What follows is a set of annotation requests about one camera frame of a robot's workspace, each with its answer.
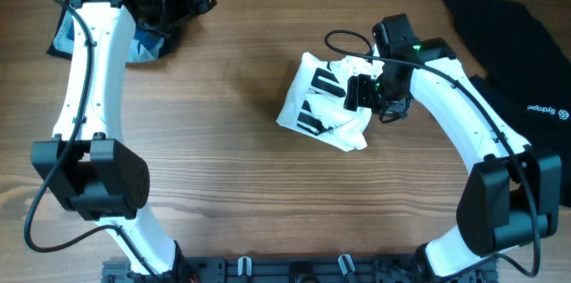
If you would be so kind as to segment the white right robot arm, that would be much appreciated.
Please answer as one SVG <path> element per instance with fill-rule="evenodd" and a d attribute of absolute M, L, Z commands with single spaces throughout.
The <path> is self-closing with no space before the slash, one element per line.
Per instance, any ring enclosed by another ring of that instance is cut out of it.
<path fill-rule="evenodd" d="M 535 276 L 541 241 L 559 224 L 559 156 L 533 148 L 513 130 L 471 84 L 448 44 L 439 37 L 420 40 L 406 14 L 382 19 L 372 34 L 377 50 L 363 57 L 383 62 L 383 71 L 349 78 L 345 109 L 367 108 L 390 123 L 419 102 L 468 171 L 456 224 L 418 248 L 415 278 L 444 282 L 526 245 L 533 247 L 534 260 L 523 273 Z"/>

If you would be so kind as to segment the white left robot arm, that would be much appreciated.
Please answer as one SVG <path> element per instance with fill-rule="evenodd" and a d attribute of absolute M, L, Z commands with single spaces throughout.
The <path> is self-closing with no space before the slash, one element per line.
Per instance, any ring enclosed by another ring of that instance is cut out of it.
<path fill-rule="evenodd" d="M 71 18 L 70 76 L 62 111 L 48 141 L 32 146 L 31 162 L 62 208 L 110 233 L 126 254 L 135 282 L 195 282 L 178 243 L 148 203 L 150 172 L 128 149 L 121 128 L 125 69 L 145 35 L 174 39 L 186 21 L 216 0 L 62 0 Z"/>

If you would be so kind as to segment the white Puma t-shirt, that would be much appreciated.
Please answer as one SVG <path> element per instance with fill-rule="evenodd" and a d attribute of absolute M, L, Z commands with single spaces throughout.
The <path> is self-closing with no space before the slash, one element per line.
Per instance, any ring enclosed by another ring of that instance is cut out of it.
<path fill-rule="evenodd" d="M 365 148 L 363 132 L 372 112 L 368 108 L 354 112 L 343 107 L 348 80 L 360 74 L 377 78 L 383 66 L 381 61 L 368 62 L 354 56 L 326 62 L 304 53 L 277 124 L 345 152 Z"/>

